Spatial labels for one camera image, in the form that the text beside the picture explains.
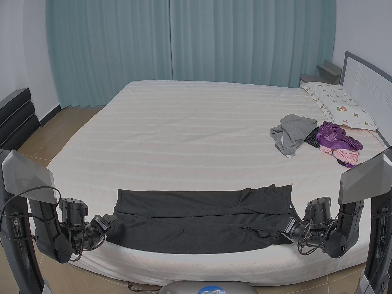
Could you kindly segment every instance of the bed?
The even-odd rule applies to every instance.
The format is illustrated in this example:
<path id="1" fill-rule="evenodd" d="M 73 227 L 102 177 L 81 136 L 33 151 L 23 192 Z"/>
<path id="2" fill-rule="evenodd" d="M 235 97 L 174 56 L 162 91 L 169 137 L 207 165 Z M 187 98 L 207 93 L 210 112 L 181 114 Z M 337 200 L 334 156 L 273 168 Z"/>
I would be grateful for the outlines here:
<path id="1" fill-rule="evenodd" d="M 381 72 L 346 53 L 342 84 L 375 117 L 386 141 L 391 141 L 387 124 L 392 115 L 392 78 Z M 314 118 L 319 125 L 327 120 L 303 89 L 135 81 L 68 141 L 48 169 L 63 197 L 86 202 L 87 220 L 113 213 L 117 189 L 241 190 L 274 183 L 293 184 L 292 202 L 300 216 L 308 201 L 322 196 L 331 197 L 335 215 L 340 174 L 346 168 L 308 144 L 293 158 L 282 155 L 269 130 L 290 113 Z M 386 148 L 377 132 L 346 131 L 363 144 L 360 161 Z M 359 240 L 340 259 L 321 251 L 301 256 L 293 244 L 189 255 L 138 251 L 106 242 L 73 264 L 115 279 L 156 285 L 177 280 L 284 285 L 365 262 L 369 236 L 367 200 Z"/>

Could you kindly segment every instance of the pink garment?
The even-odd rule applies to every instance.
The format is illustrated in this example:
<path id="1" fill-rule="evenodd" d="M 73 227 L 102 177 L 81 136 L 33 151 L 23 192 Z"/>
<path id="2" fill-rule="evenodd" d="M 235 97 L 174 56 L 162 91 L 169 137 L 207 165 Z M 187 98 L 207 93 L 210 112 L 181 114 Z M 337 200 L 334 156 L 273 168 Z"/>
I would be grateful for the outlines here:
<path id="1" fill-rule="evenodd" d="M 330 149 L 323 145 L 320 145 L 320 150 L 348 164 L 355 165 L 358 163 L 358 152 L 355 150 Z"/>

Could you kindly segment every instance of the blue sticker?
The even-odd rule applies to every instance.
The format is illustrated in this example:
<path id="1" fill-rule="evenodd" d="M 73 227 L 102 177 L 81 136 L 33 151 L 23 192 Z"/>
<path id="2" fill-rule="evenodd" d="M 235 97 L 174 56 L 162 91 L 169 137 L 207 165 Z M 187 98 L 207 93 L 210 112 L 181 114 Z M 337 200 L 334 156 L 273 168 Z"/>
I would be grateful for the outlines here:
<path id="1" fill-rule="evenodd" d="M 203 287 L 197 294 L 226 294 L 225 290 L 216 286 Z"/>

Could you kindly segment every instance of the white pillowcase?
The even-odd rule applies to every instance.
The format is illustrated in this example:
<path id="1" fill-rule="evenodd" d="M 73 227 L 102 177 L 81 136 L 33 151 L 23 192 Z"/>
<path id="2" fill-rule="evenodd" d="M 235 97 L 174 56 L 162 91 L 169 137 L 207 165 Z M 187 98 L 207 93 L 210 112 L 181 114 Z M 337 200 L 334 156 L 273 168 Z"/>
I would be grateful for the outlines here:
<path id="1" fill-rule="evenodd" d="M 333 124 L 353 129 L 377 129 L 371 115 L 352 99 L 342 85 L 312 81 L 300 87 L 307 91 Z"/>

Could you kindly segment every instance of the tiled floor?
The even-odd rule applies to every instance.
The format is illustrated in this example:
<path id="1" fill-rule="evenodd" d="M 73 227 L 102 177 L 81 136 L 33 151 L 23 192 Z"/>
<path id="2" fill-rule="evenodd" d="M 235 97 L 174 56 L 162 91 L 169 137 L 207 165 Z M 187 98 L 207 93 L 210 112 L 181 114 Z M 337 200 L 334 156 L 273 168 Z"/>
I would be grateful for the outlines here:
<path id="1" fill-rule="evenodd" d="M 18 150 L 33 161 L 46 167 L 66 142 L 99 110 L 91 108 L 66 108 L 61 110 L 43 128 L 38 129 Z M 49 281 L 53 294 L 123 294 L 132 293 L 127 282 L 114 280 L 92 272 L 87 272 L 69 264 L 59 264 L 37 251 L 40 269 Z M 340 294 L 355 292 L 364 264 L 332 273 L 328 276 L 299 284 L 256 287 L 262 294 Z M 158 289 L 151 285 L 135 284 L 138 289 Z M 0 247 L 0 292 L 18 292 L 17 285 L 6 264 L 3 249 Z"/>

